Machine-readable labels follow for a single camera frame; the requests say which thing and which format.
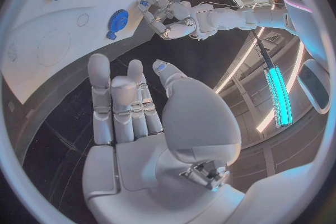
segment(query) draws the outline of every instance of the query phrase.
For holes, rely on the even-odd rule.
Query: curved white surface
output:
[[[7,29],[1,71],[21,103],[76,59],[132,36],[142,19],[138,0],[20,1]],[[112,41],[106,38],[108,22],[121,8],[129,13],[128,24]]]

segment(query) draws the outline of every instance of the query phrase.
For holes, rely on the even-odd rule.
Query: black floor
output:
[[[192,5],[205,0],[186,0]],[[206,0],[224,2],[223,0]],[[205,41],[189,37],[151,41],[111,62],[111,77],[127,74],[127,65],[139,59],[153,100],[161,115],[167,100],[152,70],[156,59],[170,62],[186,75],[214,87],[229,67],[247,37],[247,31],[218,32]],[[76,223],[96,223],[82,194],[82,170],[89,149],[94,145],[91,86],[86,79],[47,117],[31,143],[24,170],[50,203]]]

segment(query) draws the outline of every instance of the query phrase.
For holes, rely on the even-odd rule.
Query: cyan light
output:
[[[279,68],[271,68],[265,75],[272,96],[276,127],[291,125],[293,120],[290,99]]]

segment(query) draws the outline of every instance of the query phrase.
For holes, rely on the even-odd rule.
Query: machinery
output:
[[[131,37],[143,15],[163,39],[189,35],[204,40],[234,27],[286,29],[300,37],[312,56],[298,76],[302,88],[319,113],[335,113],[335,17],[326,0],[285,0],[286,9],[258,11],[213,8],[209,3],[192,7],[168,0],[118,0],[118,8],[107,5],[110,0],[74,0],[61,7],[58,1],[26,0],[23,5],[8,0],[2,10],[2,73],[22,103],[79,57],[117,38]],[[150,4],[158,7],[154,15]],[[92,10],[97,14],[91,18],[96,31],[83,30]],[[48,16],[53,18],[50,25],[45,23]],[[163,16],[178,22],[164,25]],[[66,20],[69,17],[76,23]],[[65,22],[68,31],[56,28]],[[70,46],[71,36],[79,37],[75,48]],[[97,45],[84,45],[90,42]],[[37,56],[26,43],[39,44]],[[22,60],[18,55],[24,52]],[[109,59],[95,53],[87,69],[96,146],[86,159],[83,193],[98,223],[289,223],[313,200],[336,161],[336,118],[330,116],[313,162],[257,181],[244,194],[228,184],[226,170],[241,150],[239,127],[212,89],[164,59],[155,61],[153,71],[169,98],[161,123],[140,61],[129,63],[127,76],[111,80]],[[324,89],[322,96],[316,85]],[[8,139],[2,110],[0,118],[1,169],[16,194],[41,223],[71,223],[27,178]]]

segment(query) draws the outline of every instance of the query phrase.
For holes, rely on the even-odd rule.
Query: robotic arm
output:
[[[148,11],[146,5],[159,7],[157,15]],[[163,39],[176,39],[186,35],[204,40],[214,35],[218,30],[240,28],[252,30],[257,27],[281,28],[296,35],[293,23],[286,9],[284,10],[254,10],[241,8],[213,8],[211,4],[199,4],[191,7],[189,2],[169,2],[168,0],[142,0],[138,5],[149,26]],[[179,21],[164,25],[160,15],[168,18],[176,17]]]

